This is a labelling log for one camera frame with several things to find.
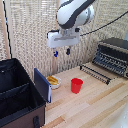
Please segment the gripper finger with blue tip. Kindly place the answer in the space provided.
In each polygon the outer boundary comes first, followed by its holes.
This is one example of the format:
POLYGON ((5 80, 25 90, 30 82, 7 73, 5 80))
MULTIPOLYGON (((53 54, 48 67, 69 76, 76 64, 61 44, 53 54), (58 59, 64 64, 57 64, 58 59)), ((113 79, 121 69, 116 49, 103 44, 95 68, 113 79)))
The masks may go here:
POLYGON ((53 48, 53 54, 54 54, 54 57, 58 56, 58 51, 56 50, 56 48, 53 48))
POLYGON ((67 55, 70 55, 70 53, 71 53, 71 46, 69 46, 69 47, 67 48, 67 51, 66 51, 66 54, 67 54, 67 55))

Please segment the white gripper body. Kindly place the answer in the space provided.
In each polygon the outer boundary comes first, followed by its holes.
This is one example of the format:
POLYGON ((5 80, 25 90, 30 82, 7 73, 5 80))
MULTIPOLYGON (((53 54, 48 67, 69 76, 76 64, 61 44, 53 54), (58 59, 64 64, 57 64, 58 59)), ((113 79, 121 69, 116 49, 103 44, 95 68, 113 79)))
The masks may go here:
POLYGON ((47 33, 47 46, 57 48, 75 45, 80 39, 79 31, 79 28, 51 30, 47 33))

